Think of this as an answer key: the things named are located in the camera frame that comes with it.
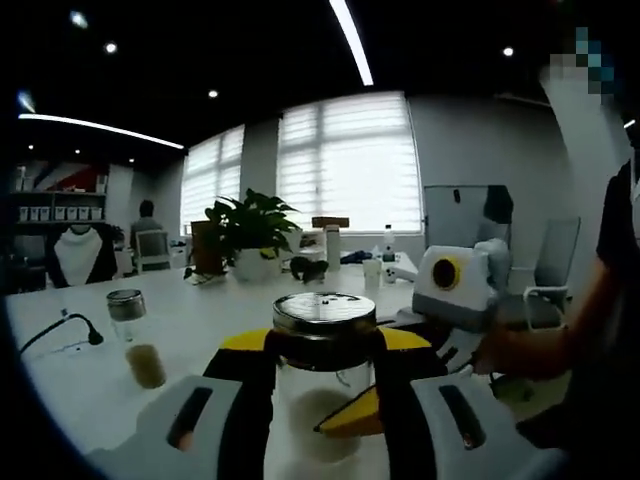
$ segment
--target shelf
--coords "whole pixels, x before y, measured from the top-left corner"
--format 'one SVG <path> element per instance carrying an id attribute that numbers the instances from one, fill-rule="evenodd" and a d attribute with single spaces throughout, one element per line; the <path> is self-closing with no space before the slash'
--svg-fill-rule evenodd
<path id="1" fill-rule="evenodd" d="M 15 225 L 77 225 L 78 223 L 104 223 L 104 220 L 45 220 L 42 222 L 29 220 L 26 222 L 16 222 Z"/>
<path id="2" fill-rule="evenodd" d="M 106 193 L 98 192 L 66 192 L 66 191 L 48 191 L 48 190 L 30 190 L 25 192 L 11 192 L 11 195 L 71 195 L 71 196 L 84 196 L 84 197 L 105 197 Z"/>

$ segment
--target mesh chair back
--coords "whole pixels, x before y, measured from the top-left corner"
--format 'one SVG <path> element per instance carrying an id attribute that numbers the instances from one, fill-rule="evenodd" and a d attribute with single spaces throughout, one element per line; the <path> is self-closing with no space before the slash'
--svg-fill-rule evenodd
<path id="1" fill-rule="evenodd" d="M 138 270 L 165 270 L 171 268 L 168 234 L 164 230 L 148 230 L 137 234 Z"/>
<path id="2" fill-rule="evenodd" d="M 169 246 L 167 232 L 163 230 L 149 230 L 138 232 L 138 254 L 141 257 L 157 257 L 168 255 Z"/>

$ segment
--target ceiling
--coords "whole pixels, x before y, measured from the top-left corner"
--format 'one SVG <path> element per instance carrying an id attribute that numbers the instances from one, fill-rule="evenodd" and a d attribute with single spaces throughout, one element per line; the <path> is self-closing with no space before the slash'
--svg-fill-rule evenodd
<path id="1" fill-rule="evenodd" d="M 139 3 L 22 0 L 14 18 L 24 28 L 12 45 L 16 92 L 28 91 L 40 114 L 106 124 L 187 147 L 290 106 L 367 90 L 510 92 L 546 101 L 538 70 L 549 52 L 559 51 L 563 25 L 578 18 L 574 12 L 559 17 L 551 0 L 446 6 L 348 0 L 374 81 L 373 87 L 363 87 L 328 0 L 183 0 L 166 6 L 156 2 L 152 8 Z M 71 23 L 71 10 L 84 14 L 86 29 Z M 597 13 L 600 20 L 605 17 Z M 118 47 L 112 55 L 104 50 L 109 41 Z M 515 50 L 510 58 L 502 55 L 506 46 Z M 217 98 L 208 97 L 212 89 Z M 638 111 L 628 89 L 620 98 L 625 115 Z M 15 116 L 22 111 L 16 104 Z M 184 155 L 85 127 L 15 123 L 18 160 L 127 163 L 135 158 L 136 167 L 155 169 Z"/>

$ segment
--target human hand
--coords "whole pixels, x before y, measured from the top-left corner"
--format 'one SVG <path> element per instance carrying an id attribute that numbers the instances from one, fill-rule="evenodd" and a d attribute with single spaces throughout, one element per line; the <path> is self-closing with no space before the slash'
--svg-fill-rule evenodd
<path id="1" fill-rule="evenodd" d="M 500 369 L 505 361 L 508 362 L 507 346 L 511 334 L 504 326 L 497 325 L 484 336 L 474 352 L 474 373 L 488 375 Z"/>
<path id="2" fill-rule="evenodd" d="M 193 442 L 193 432 L 185 433 L 182 437 L 180 437 L 180 440 L 178 440 L 178 450 L 182 450 L 183 452 L 186 452 L 187 450 L 189 450 L 189 448 L 191 448 L 192 442 Z"/>

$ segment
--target green leaves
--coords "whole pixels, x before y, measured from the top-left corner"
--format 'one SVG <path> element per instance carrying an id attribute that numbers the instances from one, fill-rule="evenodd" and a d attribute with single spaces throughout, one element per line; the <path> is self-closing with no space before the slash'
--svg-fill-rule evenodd
<path id="1" fill-rule="evenodd" d="M 289 251 L 283 233 L 300 230 L 287 220 L 286 212 L 297 211 L 279 197 L 268 197 L 248 189 L 244 202 L 219 197 L 213 208 L 207 208 L 207 218 L 217 225 L 216 248 L 233 265 L 235 253 L 248 248 L 274 248 Z"/>

